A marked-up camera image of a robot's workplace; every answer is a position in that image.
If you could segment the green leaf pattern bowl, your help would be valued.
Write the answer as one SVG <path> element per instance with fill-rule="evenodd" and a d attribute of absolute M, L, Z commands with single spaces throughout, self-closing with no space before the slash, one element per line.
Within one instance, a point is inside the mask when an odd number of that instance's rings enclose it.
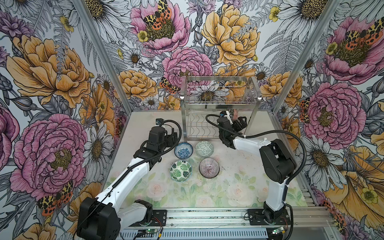
<path fill-rule="evenodd" d="M 184 182 L 192 175 L 192 166 L 184 160 L 174 162 L 170 168 L 170 177 L 177 182 Z"/>

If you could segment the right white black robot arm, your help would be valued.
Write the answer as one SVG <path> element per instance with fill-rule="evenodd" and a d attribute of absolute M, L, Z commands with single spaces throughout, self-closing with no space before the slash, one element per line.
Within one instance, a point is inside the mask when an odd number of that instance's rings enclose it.
<path fill-rule="evenodd" d="M 270 179 L 267 198 L 264 202 L 264 221 L 274 224 L 284 215 L 289 179 L 297 167 L 294 157 L 283 141 L 269 141 L 243 137 L 240 133 L 246 127 L 245 117 L 232 120 L 228 113 L 222 111 L 218 116 L 219 138 L 228 148 L 245 151 L 259 156 L 265 174 Z"/>

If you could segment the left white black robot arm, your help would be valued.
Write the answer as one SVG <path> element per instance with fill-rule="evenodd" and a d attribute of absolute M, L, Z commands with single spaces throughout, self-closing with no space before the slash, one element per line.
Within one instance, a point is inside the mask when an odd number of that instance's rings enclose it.
<path fill-rule="evenodd" d="M 124 211 L 121 206 L 135 185 L 179 144 L 181 137 L 181 132 L 168 134 L 162 125 L 152 127 L 148 140 L 119 177 L 95 198 L 83 200 L 76 235 L 84 240 L 115 240 L 126 227 L 150 224 L 154 218 L 152 204 L 136 200 Z"/>

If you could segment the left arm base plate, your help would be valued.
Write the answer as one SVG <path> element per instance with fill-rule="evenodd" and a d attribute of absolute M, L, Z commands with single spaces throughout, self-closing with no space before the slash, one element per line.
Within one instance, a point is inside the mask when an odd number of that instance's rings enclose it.
<path fill-rule="evenodd" d="M 143 220 L 143 225 L 150 227 L 165 227 L 167 214 L 167 210 L 149 210 Z"/>

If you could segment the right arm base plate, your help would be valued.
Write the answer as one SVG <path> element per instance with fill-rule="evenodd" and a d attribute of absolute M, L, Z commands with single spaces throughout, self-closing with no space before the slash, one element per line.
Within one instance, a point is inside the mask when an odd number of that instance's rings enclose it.
<path fill-rule="evenodd" d="M 270 209 L 248 209 L 247 215 L 251 226 L 289 225 L 292 218 L 283 208 L 279 211 Z"/>

